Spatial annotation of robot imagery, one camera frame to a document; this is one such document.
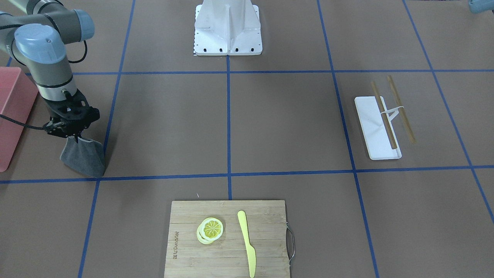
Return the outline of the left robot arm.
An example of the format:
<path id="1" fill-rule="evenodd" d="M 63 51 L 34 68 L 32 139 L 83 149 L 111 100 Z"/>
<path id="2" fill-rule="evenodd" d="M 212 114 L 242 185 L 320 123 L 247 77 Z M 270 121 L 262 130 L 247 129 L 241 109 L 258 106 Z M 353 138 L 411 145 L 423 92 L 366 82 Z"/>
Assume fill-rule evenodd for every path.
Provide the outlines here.
<path id="1" fill-rule="evenodd" d="M 473 14 L 479 14 L 484 11 L 493 11 L 494 0 L 468 0 L 468 7 Z"/>

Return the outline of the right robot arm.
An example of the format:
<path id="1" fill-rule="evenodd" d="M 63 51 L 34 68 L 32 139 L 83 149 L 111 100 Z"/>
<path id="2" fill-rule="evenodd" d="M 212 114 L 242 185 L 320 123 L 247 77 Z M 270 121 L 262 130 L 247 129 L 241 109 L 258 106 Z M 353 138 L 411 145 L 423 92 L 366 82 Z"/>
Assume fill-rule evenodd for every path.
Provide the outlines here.
<path id="1" fill-rule="evenodd" d="M 95 33 L 91 16 L 58 0 L 12 0 L 23 16 L 1 12 L 1 50 L 28 68 L 50 120 L 48 134 L 77 141 L 100 118 L 76 85 L 66 45 L 87 43 Z"/>

